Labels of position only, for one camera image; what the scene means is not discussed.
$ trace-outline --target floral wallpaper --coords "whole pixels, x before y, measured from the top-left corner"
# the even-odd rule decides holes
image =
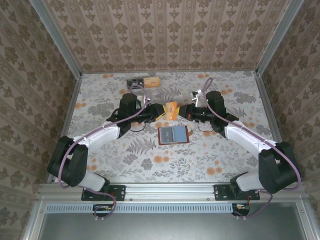
[[[0,239],[19,239],[75,79],[27,0],[0,1]]]
[[[304,1],[263,80],[282,137],[294,147],[320,219],[320,1]]]
[[[290,0],[45,0],[84,73],[255,69]]]
[[[119,107],[127,92],[126,80],[149,76],[159,76],[162,82],[162,89],[152,94],[151,101],[176,101],[178,106],[192,103],[190,93],[212,77],[210,90],[221,92],[227,111],[250,129],[272,138],[252,71],[84,74],[68,135],[76,137],[101,125]],[[187,125],[190,143],[160,146],[158,128],[176,125]],[[134,123],[131,127],[138,131],[143,125]],[[128,131],[106,143],[88,156],[87,169],[113,183],[228,182],[240,173],[256,172],[258,160],[212,131],[209,124],[197,126],[179,116],[177,121],[164,117],[141,132]]]

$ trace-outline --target table surface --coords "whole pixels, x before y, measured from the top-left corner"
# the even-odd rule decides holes
[[[126,80],[159,76],[162,100],[178,105],[192,103],[190,93],[213,78],[210,90],[220,91],[227,112],[237,116],[250,129],[272,139],[265,110],[252,71],[153,72],[84,74],[72,115],[69,137],[87,133],[119,107],[127,92]],[[158,127],[186,125],[190,143],[159,145]],[[143,126],[134,125],[138,130]],[[211,131],[200,123],[201,130]],[[182,117],[162,118],[147,124],[141,132],[127,132],[88,156],[87,169],[113,183],[204,183],[229,182],[243,172],[256,172],[258,160],[237,143],[213,132],[202,132],[195,122]]]

